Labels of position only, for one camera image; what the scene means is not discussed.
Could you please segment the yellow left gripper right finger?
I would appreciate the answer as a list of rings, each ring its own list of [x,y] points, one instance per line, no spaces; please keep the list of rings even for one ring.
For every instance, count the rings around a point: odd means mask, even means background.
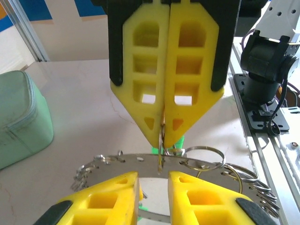
[[[170,171],[171,225],[277,225],[249,197],[183,172]]]

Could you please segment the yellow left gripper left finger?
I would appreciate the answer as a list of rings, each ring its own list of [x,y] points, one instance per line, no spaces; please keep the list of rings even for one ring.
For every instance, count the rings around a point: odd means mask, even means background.
[[[128,172],[60,199],[35,225],[137,225],[143,194]]]

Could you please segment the metal key holder with rings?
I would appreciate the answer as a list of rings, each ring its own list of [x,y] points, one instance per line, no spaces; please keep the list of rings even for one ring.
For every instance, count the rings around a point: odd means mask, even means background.
[[[193,150],[208,150],[221,157],[219,162],[207,162],[188,158]],[[170,171],[179,171],[200,178],[221,187],[239,192],[259,205],[274,221],[279,218],[280,207],[271,188],[261,182],[258,176],[235,164],[227,163],[224,154],[208,146],[194,146],[187,149],[170,149],[164,157],[164,167],[158,174],[158,156],[155,154],[96,155],[93,160],[76,171],[71,189],[75,192],[96,185],[118,175],[137,171],[141,178],[168,178]]]

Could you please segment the small metal key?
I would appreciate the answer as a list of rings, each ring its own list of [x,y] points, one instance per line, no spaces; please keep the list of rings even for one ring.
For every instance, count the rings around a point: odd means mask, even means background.
[[[158,139],[158,174],[161,174],[164,167],[164,157],[167,155],[165,150],[165,109],[162,110],[162,115],[160,119],[160,131],[159,131],[159,139]]]

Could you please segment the mint green zippered pouch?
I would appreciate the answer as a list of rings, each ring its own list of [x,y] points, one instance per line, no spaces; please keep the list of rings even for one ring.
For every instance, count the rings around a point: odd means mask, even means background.
[[[54,131],[46,99],[23,71],[0,74],[0,170],[45,149]]]

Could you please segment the aluminium frame post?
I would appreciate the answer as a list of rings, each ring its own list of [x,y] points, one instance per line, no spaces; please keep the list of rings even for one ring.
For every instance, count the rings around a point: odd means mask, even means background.
[[[35,61],[48,62],[50,58],[37,36],[19,0],[0,0],[4,10],[16,27]]]

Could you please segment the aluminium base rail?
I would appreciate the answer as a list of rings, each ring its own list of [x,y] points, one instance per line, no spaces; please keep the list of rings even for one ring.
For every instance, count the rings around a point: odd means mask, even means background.
[[[229,82],[239,110],[241,123],[256,174],[267,183],[277,196],[280,207],[280,225],[300,225],[300,110],[283,108],[282,114],[289,123],[288,133],[279,137],[250,130],[242,106],[234,74],[243,74],[240,68],[241,46],[232,45]]]

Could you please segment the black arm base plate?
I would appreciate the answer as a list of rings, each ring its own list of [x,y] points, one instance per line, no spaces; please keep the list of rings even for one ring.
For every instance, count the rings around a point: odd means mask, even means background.
[[[234,74],[233,80],[251,131],[268,132],[268,123],[278,103],[277,82],[262,82],[246,74]]]

